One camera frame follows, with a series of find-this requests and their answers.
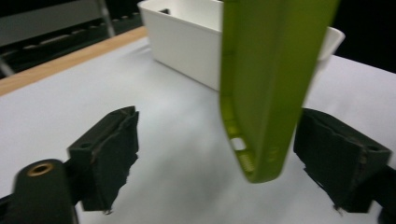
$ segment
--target green plastic object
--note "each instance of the green plastic object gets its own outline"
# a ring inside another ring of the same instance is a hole
[[[225,0],[220,108],[248,181],[279,176],[338,0]]]

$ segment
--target wooden table edge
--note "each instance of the wooden table edge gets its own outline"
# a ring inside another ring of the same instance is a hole
[[[145,36],[147,36],[146,28],[139,27],[47,63],[42,63],[14,76],[3,78],[0,80],[0,96],[35,83],[43,78],[50,77],[80,63],[87,62],[90,59],[135,42]]]

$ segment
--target lime green plastic case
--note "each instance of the lime green plastic case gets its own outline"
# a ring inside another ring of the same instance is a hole
[[[338,0],[224,1],[221,115],[252,183],[275,179],[282,170],[337,5]]]

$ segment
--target white table surface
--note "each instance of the white table surface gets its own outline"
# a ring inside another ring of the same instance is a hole
[[[395,103],[395,74],[334,56],[305,106],[393,149]],[[78,205],[80,223],[376,223],[376,203],[369,214],[334,211],[292,151],[280,178],[249,184],[223,131],[217,93],[155,62],[146,38],[0,97],[0,197],[22,167],[66,161],[69,145],[128,105],[141,113],[139,160],[114,213]]]

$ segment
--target white storage container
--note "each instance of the white storage container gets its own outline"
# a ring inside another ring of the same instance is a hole
[[[148,0],[140,2],[139,8],[154,59],[218,91],[222,2]],[[343,33],[328,29],[317,71],[343,39]]]

